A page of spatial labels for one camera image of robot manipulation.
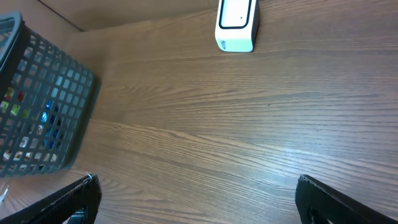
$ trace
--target beige wall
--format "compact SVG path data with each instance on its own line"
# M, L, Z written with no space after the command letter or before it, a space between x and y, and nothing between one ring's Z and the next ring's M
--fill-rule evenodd
M64 48L70 34L79 32L56 13L36 0L0 0L0 13L18 10L29 28L59 48Z
M83 30L216 8L218 0L42 0Z

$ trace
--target white box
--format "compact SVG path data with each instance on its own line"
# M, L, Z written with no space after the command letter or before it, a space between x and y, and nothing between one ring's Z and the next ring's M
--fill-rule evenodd
M259 0L220 0L216 41L225 52L252 52L260 22Z

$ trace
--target gray basket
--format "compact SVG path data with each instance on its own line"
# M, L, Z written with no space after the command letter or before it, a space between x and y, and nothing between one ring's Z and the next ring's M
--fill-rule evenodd
M0 177L49 173L73 162L99 82L24 25L0 16Z

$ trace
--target black object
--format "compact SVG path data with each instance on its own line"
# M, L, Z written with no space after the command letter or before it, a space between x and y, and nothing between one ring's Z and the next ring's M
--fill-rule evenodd
M0 220L0 224L62 224L68 218L68 224L93 224L101 197L100 181L91 174Z
M298 179L295 201L303 224L398 224L309 175Z
M100 81L30 30L20 12L0 15L0 177L69 168Z

